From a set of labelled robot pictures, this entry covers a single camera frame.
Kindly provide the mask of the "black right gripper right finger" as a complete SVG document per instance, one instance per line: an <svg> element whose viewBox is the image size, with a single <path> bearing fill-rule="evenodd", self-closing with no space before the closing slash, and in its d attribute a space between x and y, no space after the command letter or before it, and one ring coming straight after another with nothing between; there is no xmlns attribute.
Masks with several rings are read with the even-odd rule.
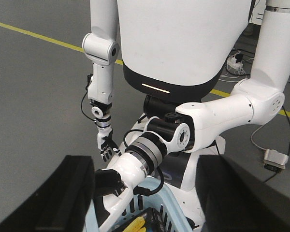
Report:
<svg viewBox="0 0 290 232"><path fill-rule="evenodd" d="M196 191L208 232L290 232L290 198L234 162L201 155Z"/></svg>

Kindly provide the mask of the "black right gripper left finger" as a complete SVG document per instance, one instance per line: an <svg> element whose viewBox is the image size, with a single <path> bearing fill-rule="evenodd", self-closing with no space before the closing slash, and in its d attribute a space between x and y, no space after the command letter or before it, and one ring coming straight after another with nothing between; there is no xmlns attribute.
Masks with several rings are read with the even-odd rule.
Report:
<svg viewBox="0 0 290 232"><path fill-rule="evenodd" d="M0 232L81 232L95 189L90 156L67 155L51 176L0 223Z"/></svg>

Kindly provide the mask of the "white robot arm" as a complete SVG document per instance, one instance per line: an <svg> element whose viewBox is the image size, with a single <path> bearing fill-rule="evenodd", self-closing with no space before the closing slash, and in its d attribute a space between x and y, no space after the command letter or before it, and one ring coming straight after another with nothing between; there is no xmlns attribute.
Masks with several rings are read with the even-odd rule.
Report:
<svg viewBox="0 0 290 232"><path fill-rule="evenodd" d="M66 155L104 164L80 102L108 103L113 14L81 0L0 0L0 223Z"/></svg>

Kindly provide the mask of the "black white robot hand other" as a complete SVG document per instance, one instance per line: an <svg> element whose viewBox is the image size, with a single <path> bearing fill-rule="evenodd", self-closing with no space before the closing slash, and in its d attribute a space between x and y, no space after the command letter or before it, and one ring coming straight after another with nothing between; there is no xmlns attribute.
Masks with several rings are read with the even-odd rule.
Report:
<svg viewBox="0 0 290 232"><path fill-rule="evenodd" d="M104 171L115 174L114 189L93 200L99 231L107 232L119 219L133 197L133 189L146 177L146 162L139 156L124 153L111 159Z"/></svg>

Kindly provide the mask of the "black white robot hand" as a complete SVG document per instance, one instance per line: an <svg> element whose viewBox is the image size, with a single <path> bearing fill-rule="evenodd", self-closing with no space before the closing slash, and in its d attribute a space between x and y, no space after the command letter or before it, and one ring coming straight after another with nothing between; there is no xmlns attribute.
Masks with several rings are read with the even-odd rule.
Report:
<svg viewBox="0 0 290 232"><path fill-rule="evenodd" d="M111 127L105 129L99 128L99 132L97 134L97 145L104 162L107 162L113 153L118 156L122 155L118 145L113 141L112 136L113 129Z"/></svg>

